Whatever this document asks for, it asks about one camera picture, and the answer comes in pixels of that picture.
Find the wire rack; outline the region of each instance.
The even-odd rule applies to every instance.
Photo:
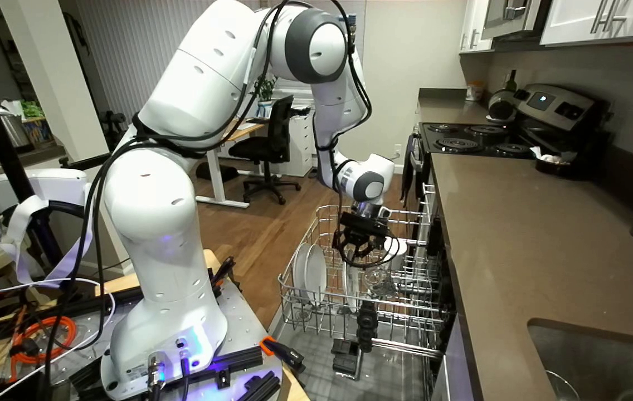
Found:
[[[421,251],[430,214],[390,209],[387,230],[395,238],[390,251],[399,254],[378,267],[347,267],[333,234],[339,230],[339,207],[317,207],[314,220],[278,274],[282,324],[289,331],[310,331],[328,339],[356,339],[356,316],[364,303],[372,303],[378,316],[374,347],[414,356],[438,356],[440,333],[450,312],[440,304],[442,262]],[[314,267],[310,251],[326,258],[326,283],[307,283]]]

